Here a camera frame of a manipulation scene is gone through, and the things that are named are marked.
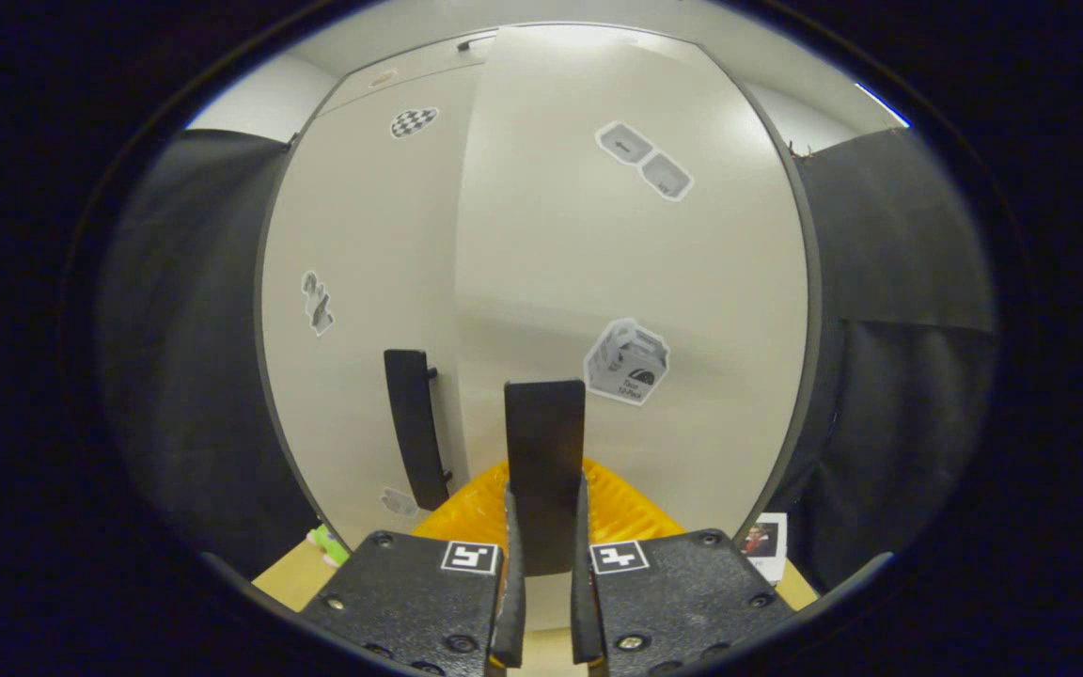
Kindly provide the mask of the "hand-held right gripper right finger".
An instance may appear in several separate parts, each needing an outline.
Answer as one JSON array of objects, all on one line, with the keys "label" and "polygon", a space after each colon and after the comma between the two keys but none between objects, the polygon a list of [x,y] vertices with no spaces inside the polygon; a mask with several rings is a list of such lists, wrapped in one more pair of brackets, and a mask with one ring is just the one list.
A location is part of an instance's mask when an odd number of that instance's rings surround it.
[{"label": "hand-held right gripper right finger", "polygon": [[793,608],[718,528],[687,531],[585,460],[571,587],[574,663],[590,676],[662,676],[753,639]]}]

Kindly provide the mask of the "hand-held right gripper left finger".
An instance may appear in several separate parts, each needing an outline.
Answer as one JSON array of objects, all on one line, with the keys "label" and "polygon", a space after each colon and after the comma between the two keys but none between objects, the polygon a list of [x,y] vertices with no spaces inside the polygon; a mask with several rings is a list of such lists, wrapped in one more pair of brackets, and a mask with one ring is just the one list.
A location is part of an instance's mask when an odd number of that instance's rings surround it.
[{"label": "hand-held right gripper left finger", "polygon": [[323,630],[434,676],[523,665],[526,557],[507,463],[412,534],[373,531],[302,608]]}]

